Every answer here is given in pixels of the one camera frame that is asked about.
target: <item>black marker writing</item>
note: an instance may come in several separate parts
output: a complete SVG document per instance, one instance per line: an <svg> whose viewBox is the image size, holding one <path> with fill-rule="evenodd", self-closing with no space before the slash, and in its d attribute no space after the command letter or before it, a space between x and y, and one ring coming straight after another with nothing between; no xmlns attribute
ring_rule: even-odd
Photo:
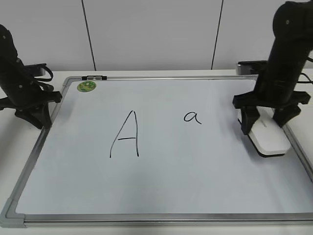
<svg viewBox="0 0 313 235"><path fill-rule="evenodd" d="M192 119L195 119L197 123L202 124L201 122L198 121L197 115L198 114L195 112L189 112L184 116L184 121L191 121Z"/></svg>
<svg viewBox="0 0 313 235"><path fill-rule="evenodd" d="M135 122L136 122L136 137L127 137L127 138L117 138L119 136L119 134L121 133L125 123L127 122L128 118L130 117L131 114L134 114L134 118L135 118ZM136 152L137 152L137 156L139 157L139 151L138 151L138 123L137 123L137 115L136 115L136 112L131 110L130 113L128 114L127 118L125 119L121 129L119 130L119 132L117 133L113 143L112 143L112 146L111 146L111 149L110 149L110 158L112 157L112 149L113 149L113 145L115 144L116 140L118 141L122 141L122 140L131 140L131 139L136 139Z"/></svg>

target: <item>white surface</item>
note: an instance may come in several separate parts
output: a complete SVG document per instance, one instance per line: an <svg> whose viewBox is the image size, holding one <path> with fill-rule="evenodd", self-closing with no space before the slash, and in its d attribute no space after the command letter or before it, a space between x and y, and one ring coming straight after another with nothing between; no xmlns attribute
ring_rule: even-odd
<svg viewBox="0 0 313 235"><path fill-rule="evenodd" d="M25 65L93 69L81 1L1 0L0 4L0 24L11 31Z"/></svg>
<svg viewBox="0 0 313 235"><path fill-rule="evenodd" d="M312 76L313 70L305 70ZM160 76L160 75L230 75L235 74L234 70L186 70L186 71L63 71L55 72L53 84L56 90L61 88L65 78L72 75L97 75L107 74L110 76ZM299 84L298 90L309 90L311 86ZM10 110L1 111L0 115L0 207L2 208L22 171L39 131L27 122L14 117ZM302 141L302 147L306 153L313 156L312 140L313 129L311 117L313 116L312 106L303 106L302 115L291 121L293 132L297 133L298 139ZM199 226L199 227L106 227L106 228L28 228L28 229L3 229L0 234L4 235L91 235L97 234L128 234L128 235L181 235L181 234L232 234L232 235L311 235L313 226Z"/></svg>
<svg viewBox="0 0 313 235"><path fill-rule="evenodd" d="M254 123L249 136L259 152L264 155L285 154L291 144L285 132L273 120L271 108L257 107L260 117ZM242 122L241 111L238 111L238 119Z"/></svg>
<svg viewBox="0 0 313 235"><path fill-rule="evenodd" d="M210 69L222 0L84 0L97 70Z"/></svg>
<svg viewBox="0 0 313 235"><path fill-rule="evenodd" d="M232 98L254 81L95 82L88 93L70 86L18 213L313 212L294 151L260 158L240 130ZM139 157L135 140L122 140L110 158L131 110ZM192 111L202 124L184 121ZM118 138L135 136L131 113Z"/></svg>
<svg viewBox="0 0 313 235"><path fill-rule="evenodd" d="M213 69L235 69L238 61L267 60L274 42L274 14L285 2L224 0Z"/></svg>

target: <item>whiteboard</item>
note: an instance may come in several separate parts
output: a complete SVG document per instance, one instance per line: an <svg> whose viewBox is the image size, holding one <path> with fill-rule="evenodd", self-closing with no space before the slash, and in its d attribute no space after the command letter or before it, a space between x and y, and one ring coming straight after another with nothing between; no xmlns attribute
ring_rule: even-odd
<svg viewBox="0 0 313 235"><path fill-rule="evenodd" d="M253 80L95 82L70 85L17 213L313 212L294 150L262 158L240 130Z"/></svg>

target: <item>gray corner piece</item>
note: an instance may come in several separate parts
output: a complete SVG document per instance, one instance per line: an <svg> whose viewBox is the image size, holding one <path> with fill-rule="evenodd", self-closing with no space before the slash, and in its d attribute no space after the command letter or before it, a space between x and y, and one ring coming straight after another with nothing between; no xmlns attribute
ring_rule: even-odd
<svg viewBox="0 0 313 235"><path fill-rule="evenodd" d="M81 81L81 80L82 80L81 76L70 76L64 80L63 86L66 87L66 86L69 86L72 82Z"/></svg>
<svg viewBox="0 0 313 235"><path fill-rule="evenodd" d="M18 214L15 212L18 203L8 198L3 210L0 214L0 225L3 228L26 228L24 225L24 214Z"/></svg>

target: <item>white wall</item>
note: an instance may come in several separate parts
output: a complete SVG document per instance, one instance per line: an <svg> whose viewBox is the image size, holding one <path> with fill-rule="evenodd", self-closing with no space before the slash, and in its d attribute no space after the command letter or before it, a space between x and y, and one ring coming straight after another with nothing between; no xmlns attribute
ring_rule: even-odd
<svg viewBox="0 0 313 235"><path fill-rule="evenodd" d="M213 69L234 69L238 61L267 60L274 42L273 16L285 2L224 0Z"/></svg>
<svg viewBox="0 0 313 235"><path fill-rule="evenodd" d="M284 2L224 0L213 69L267 60L273 16ZM222 0L84 0L84 5L98 70L211 68ZM81 0L0 0L0 24L11 31L25 64L93 70Z"/></svg>
<svg viewBox="0 0 313 235"><path fill-rule="evenodd" d="M222 0L84 0L98 70L211 68Z"/></svg>
<svg viewBox="0 0 313 235"><path fill-rule="evenodd" d="M93 70L79 0L0 0L0 24L11 31L24 64Z"/></svg>

